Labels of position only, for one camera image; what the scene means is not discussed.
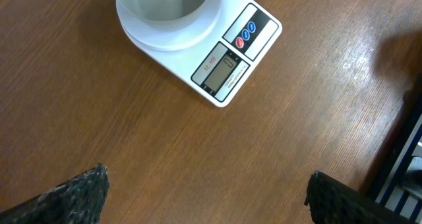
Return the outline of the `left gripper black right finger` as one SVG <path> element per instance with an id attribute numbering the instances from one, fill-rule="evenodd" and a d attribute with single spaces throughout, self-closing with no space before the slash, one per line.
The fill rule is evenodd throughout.
<path id="1" fill-rule="evenodd" d="M 320 171 L 308 181 L 305 205 L 315 224 L 413 223 Z"/>

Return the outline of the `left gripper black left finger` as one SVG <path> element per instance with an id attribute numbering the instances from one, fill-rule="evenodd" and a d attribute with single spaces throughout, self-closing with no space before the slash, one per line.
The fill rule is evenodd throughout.
<path id="1" fill-rule="evenodd" d="M 1 212 L 1 223 L 99 223 L 108 190 L 109 171 L 99 163 Z"/>

